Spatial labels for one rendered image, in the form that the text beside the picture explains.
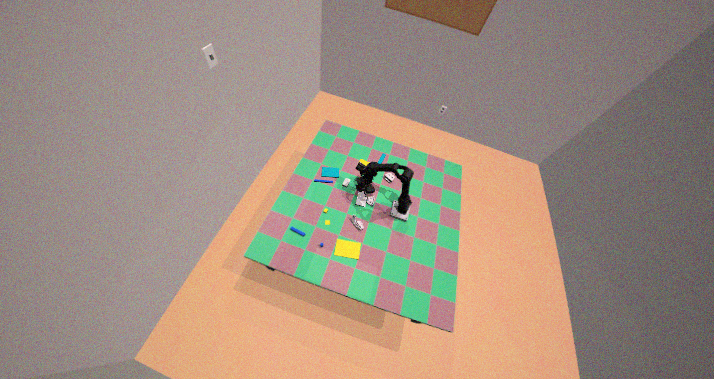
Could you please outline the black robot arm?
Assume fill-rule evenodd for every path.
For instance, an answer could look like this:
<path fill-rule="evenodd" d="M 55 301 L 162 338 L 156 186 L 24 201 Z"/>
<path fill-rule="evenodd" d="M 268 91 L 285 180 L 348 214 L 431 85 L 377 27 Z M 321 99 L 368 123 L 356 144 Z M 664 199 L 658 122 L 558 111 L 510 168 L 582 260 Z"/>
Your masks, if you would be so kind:
<path fill-rule="evenodd" d="M 361 173 L 366 173 L 365 177 L 367 179 L 372 179 L 373 176 L 376 177 L 378 174 L 377 172 L 393 172 L 396 177 L 401 180 L 402 182 L 402 194 L 398 198 L 398 211 L 399 213 L 402 213 L 404 215 L 407 214 L 412 201 L 409 196 L 409 189 L 410 189 L 410 181 L 413 178 L 414 172 L 408 168 L 407 166 L 400 165 L 398 163 L 392 163 L 392 164 L 378 164 L 377 162 L 371 162 L 368 163 L 367 165 L 362 164 L 361 162 L 358 163 L 358 165 L 355 168 L 356 170 L 360 171 Z M 397 171 L 398 169 L 405 170 L 402 175 L 399 174 Z M 367 184 L 367 181 L 365 180 L 364 176 L 359 177 L 356 179 L 357 183 L 360 187 L 363 187 L 364 184 Z"/>

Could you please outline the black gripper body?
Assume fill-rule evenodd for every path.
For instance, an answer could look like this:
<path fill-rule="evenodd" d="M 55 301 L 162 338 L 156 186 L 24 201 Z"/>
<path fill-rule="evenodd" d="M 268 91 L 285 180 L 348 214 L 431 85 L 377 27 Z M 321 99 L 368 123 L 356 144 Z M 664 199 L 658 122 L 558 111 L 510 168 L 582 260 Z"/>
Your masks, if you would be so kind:
<path fill-rule="evenodd" d="M 371 184 L 371 183 L 372 183 L 372 180 L 374 180 L 374 178 L 372 178 L 372 179 L 367 179 L 367 178 L 365 177 L 365 174 L 366 174 L 366 173 L 361 173 L 361 172 L 360 172 L 360 175 L 361 175 L 362 177 L 364 176 L 365 180 L 367 181 L 365 191 L 366 191 L 367 194 L 369 194 L 369 193 L 374 193 L 374 192 L 375 192 L 375 189 L 374 189 L 374 186 L 372 186 L 372 184 Z"/>

